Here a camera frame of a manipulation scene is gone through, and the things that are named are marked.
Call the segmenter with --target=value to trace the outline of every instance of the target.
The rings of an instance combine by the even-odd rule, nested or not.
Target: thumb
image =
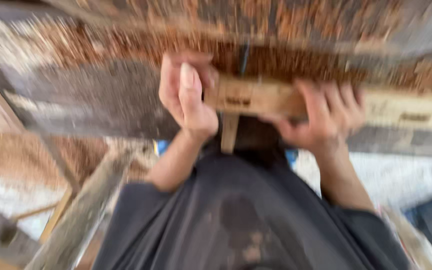
[[[197,113],[203,103],[202,94],[198,72],[192,65],[183,63],[179,74],[179,101],[185,118]]]

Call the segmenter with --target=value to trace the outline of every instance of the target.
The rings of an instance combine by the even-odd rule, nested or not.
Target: person's left hand
[[[159,99],[183,130],[206,140],[218,131],[218,116],[202,101],[203,87],[214,87],[218,71],[211,54],[186,51],[165,53]]]

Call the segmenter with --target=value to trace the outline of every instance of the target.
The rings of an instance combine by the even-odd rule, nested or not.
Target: finger
[[[338,85],[336,82],[326,82],[321,83],[321,90],[326,96],[326,100],[329,106],[329,112],[332,114],[337,114],[345,110],[345,105],[343,99],[341,98],[341,93],[339,92]]]
[[[201,79],[202,87],[214,88],[219,80],[219,72],[212,65],[195,66]]]
[[[314,83],[295,80],[294,86],[303,95],[309,121],[319,121],[329,117],[329,108],[325,95]]]
[[[182,52],[166,52],[163,56],[166,57],[172,65],[181,65],[183,63],[189,63],[193,66],[196,65],[207,65],[213,60],[213,54],[207,52],[198,52],[192,50],[186,50]]]
[[[276,114],[276,113],[266,113],[266,114],[259,114],[258,115],[258,119],[264,123],[274,123],[274,122],[279,121],[283,118],[284,118],[284,116],[282,116],[281,114]]]
[[[188,63],[181,65],[179,79],[179,101],[185,120],[198,113],[203,102],[203,86],[196,69]]]
[[[359,108],[361,108],[361,110],[364,111],[365,104],[366,104],[365,91],[360,87],[356,87],[354,89],[354,97],[356,98],[356,103],[359,105]]]
[[[293,125],[289,121],[287,117],[281,117],[281,116],[274,116],[272,119],[271,117],[268,119],[273,124],[273,126],[279,131],[279,134],[281,134],[281,137],[290,140],[292,138],[292,130]]]
[[[358,107],[355,92],[353,91],[353,87],[350,83],[343,83],[341,87],[339,88],[339,91],[341,92],[341,97],[343,98],[343,103],[352,109],[355,109]]]

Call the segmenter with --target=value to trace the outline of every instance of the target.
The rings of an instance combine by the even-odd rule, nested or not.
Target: floor
[[[351,162],[376,204],[406,209],[432,198],[432,157],[350,153]],[[313,155],[300,151],[295,171],[319,193]]]

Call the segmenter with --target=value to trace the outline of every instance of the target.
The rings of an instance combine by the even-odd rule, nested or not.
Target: fingernail
[[[190,64],[183,63],[181,65],[180,81],[185,88],[195,87],[195,69]]]

